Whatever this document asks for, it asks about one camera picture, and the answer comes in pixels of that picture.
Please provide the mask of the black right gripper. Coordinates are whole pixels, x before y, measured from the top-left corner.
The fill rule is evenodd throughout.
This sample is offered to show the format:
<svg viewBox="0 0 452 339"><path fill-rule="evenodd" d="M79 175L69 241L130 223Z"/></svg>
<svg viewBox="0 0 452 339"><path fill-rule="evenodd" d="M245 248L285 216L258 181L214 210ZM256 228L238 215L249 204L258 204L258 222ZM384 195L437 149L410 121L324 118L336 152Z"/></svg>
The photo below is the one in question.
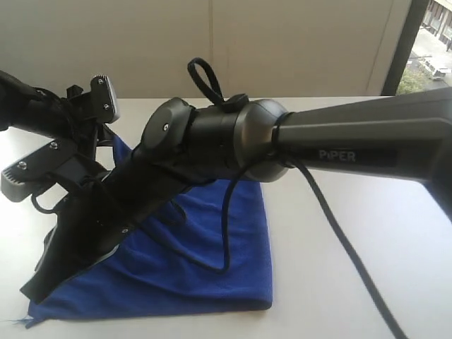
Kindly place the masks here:
<svg viewBox="0 0 452 339"><path fill-rule="evenodd" d="M39 304L61 284L109 256L138 223L194 185L135 149L107 176L84 175L57 214L54 232L20 292Z"/></svg>

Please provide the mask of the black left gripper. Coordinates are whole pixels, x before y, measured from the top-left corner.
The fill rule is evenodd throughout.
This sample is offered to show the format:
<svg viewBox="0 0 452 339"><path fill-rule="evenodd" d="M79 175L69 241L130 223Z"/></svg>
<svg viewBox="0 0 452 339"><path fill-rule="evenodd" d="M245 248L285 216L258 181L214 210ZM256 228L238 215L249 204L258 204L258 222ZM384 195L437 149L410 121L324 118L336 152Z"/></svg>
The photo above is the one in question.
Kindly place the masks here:
<svg viewBox="0 0 452 339"><path fill-rule="evenodd" d="M82 87L72 85L66 89L67 99L75 109L73 117L79 136L78 151L84 156L95 159L98 145L111 146L112 132L100 123L94 114L90 91L84 92Z"/></svg>

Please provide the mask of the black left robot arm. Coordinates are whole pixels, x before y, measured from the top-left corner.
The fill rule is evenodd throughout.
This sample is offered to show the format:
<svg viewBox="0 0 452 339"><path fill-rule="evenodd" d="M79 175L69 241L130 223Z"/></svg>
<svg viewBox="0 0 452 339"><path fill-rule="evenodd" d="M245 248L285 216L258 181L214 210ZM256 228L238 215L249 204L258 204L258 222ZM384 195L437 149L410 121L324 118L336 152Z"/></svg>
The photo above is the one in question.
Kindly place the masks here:
<svg viewBox="0 0 452 339"><path fill-rule="evenodd" d="M77 151L95 158L98 147L113 146L114 132L107 126L120 117L111 80L98 74L90 90L78 85L60 97L46 88L33 87L1 72L1 130L10 127L51 139L74 142Z"/></svg>

